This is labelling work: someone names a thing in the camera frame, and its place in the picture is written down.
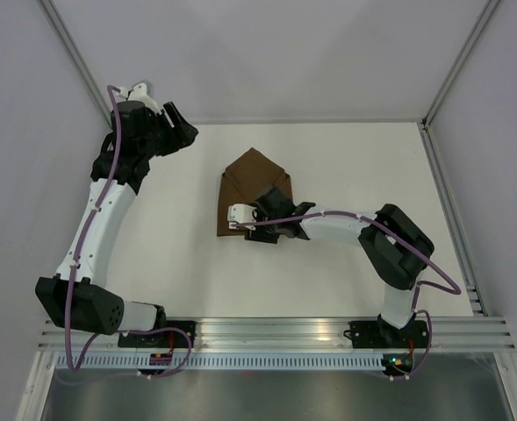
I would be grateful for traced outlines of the brown cloth napkin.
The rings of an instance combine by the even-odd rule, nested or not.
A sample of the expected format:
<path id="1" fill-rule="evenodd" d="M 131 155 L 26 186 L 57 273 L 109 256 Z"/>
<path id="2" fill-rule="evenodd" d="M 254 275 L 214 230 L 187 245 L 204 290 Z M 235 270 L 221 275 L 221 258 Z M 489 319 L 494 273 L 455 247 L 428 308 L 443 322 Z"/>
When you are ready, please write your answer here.
<path id="1" fill-rule="evenodd" d="M 228 208 L 235 203 L 251 204 L 272 186 L 292 199 L 290 175 L 253 147 L 228 165 L 220 177 L 217 236 L 243 236 L 244 229 L 229 228 Z"/>

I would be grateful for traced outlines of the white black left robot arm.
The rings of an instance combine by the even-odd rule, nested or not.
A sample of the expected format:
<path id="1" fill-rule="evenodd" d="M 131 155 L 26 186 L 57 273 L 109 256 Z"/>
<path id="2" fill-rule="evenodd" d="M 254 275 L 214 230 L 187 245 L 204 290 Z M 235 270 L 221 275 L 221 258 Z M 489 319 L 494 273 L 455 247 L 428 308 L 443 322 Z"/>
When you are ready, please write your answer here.
<path id="1" fill-rule="evenodd" d="M 108 267 L 149 162 L 190 146 L 198 130 L 172 102 L 154 112 L 140 100 L 121 101 L 111 123 L 92 164 L 89 199 L 75 238 L 54 276 L 38 279 L 35 294 L 60 328 L 103 335 L 138 331 L 148 346 L 158 347 L 169 336 L 163 307 L 110 292 Z"/>

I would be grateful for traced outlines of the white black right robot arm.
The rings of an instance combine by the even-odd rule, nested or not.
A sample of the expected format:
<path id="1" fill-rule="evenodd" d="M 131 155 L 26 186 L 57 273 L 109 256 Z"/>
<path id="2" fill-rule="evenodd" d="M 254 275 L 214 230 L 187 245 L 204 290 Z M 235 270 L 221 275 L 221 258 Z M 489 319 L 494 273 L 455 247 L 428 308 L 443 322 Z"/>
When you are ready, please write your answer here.
<path id="1" fill-rule="evenodd" d="M 231 228 L 242 228 L 245 239 L 251 241 L 276 244 L 285 236 L 359 246 L 384 282 L 378 337 L 386 346 L 398 346 L 408 338 L 414 322 L 415 284 L 434 253 L 434 244 L 398 206 L 387 203 L 363 218 L 313 202 L 296 205 L 271 187 L 250 205 L 230 206 L 227 220 Z"/>

